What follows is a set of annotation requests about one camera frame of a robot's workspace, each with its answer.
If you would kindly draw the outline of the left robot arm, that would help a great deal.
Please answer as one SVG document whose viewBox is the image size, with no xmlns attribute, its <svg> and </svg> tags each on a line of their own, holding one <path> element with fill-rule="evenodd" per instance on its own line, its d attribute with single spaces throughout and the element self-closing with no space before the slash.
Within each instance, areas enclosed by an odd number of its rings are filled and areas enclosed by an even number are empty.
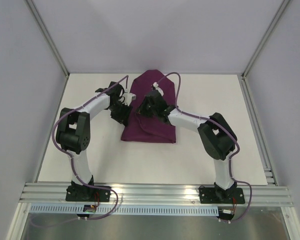
<svg viewBox="0 0 300 240">
<path fill-rule="evenodd" d="M 53 126 L 52 142 L 69 158 L 72 182 L 78 185 L 77 194 L 88 201 L 94 197 L 93 174 L 89 168 L 87 148 L 91 141 L 91 121 L 102 111 L 110 111 L 110 117 L 124 126 L 136 99 L 119 82 L 112 81 L 107 88 L 99 88 L 92 98 L 75 108 L 63 108 Z"/>
</svg>

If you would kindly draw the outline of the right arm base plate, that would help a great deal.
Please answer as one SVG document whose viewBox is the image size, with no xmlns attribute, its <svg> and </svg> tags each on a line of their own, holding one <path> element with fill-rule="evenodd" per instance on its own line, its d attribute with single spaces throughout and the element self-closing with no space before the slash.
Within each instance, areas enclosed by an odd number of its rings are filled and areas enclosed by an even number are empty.
<svg viewBox="0 0 300 240">
<path fill-rule="evenodd" d="M 214 187 L 200 186 L 198 188 L 199 202 L 201 204 L 239 204 L 243 205 L 246 203 L 245 196 L 242 188 L 235 188 L 228 196 L 221 196 L 216 193 Z"/>
</svg>

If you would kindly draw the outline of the purple cloth mat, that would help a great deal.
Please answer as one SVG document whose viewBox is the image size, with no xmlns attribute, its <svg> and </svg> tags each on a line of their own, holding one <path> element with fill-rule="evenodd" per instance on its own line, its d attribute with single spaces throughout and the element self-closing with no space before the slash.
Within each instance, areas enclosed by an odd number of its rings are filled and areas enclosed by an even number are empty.
<svg viewBox="0 0 300 240">
<path fill-rule="evenodd" d="M 153 83 L 160 81 L 159 87 L 163 90 L 163 99 L 172 105 L 176 101 L 175 84 L 164 77 L 157 69 L 147 70 L 131 84 L 130 92 L 136 95 L 132 101 L 132 110 L 128 118 L 128 125 L 124 128 L 121 141 L 142 143 L 167 143 L 177 142 L 176 127 L 161 122 L 157 117 L 144 117 L 136 113 L 137 108 L 145 99 L 145 95 L 152 90 Z"/>
</svg>

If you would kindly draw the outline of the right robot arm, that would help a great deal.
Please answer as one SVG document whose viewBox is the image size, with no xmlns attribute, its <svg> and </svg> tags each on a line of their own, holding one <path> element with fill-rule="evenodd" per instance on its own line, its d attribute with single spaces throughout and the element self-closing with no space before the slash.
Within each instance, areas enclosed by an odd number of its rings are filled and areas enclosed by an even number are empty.
<svg viewBox="0 0 300 240">
<path fill-rule="evenodd" d="M 238 139 L 220 113 L 216 112 L 209 117 L 187 113 L 175 105 L 167 104 L 158 90 L 145 95 L 136 113 L 147 118 L 156 117 L 164 124 L 198 133 L 206 153 L 214 160 L 214 191 L 217 200 L 226 203 L 234 196 L 237 184 L 232 176 L 231 157 Z"/>
</svg>

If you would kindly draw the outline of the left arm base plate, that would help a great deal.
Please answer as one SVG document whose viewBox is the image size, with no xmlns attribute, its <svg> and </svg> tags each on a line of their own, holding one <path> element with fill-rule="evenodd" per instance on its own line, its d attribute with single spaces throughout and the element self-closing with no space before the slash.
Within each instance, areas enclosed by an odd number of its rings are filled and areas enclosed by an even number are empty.
<svg viewBox="0 0 300 240">
<path fill-rule="evenodd" d="M 110 186 L 102 188 L 91 188 L 84 185 L 70 185 L 66 189 L 66 202 L 109 202 Z"/>
</svg>

